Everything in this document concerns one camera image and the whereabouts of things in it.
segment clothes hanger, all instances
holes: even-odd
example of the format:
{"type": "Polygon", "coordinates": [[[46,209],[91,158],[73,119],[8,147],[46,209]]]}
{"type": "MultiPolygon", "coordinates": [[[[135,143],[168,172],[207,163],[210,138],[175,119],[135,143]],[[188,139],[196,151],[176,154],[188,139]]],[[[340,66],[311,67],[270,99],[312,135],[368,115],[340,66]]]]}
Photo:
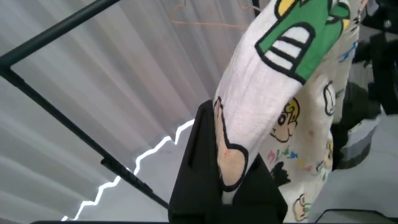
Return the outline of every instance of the clothes hanger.
{"type": "MultiPolygon", "coordinates": [[[[256,7],[256,6],[243,6],[241,4],[240,0],[236,0],[238,2],[240,8],[243,10],[248,10],[248,9],[255,9],[257,11],[261,12],[261,9],[256,7]]],[[[170,15],[170,21],[174,24],[185,24],[185,25],[194,25],[194,26],[222,26],[222,27],[229,27],[229,28],[234,28],[234,29],[240,29],[240,30],[246,30],[248,27],[247,26],[241,26],[241,25],[233,25],[233,24],[224,24],[224,23],[214,23],[214,22],[186,22],[186,21],[176,21],[175,18],[175,13],[177,12],[177,9],[184,8],[187,5],[187,0],[184,0],[183,4],[176,5],[170,15]]]]}

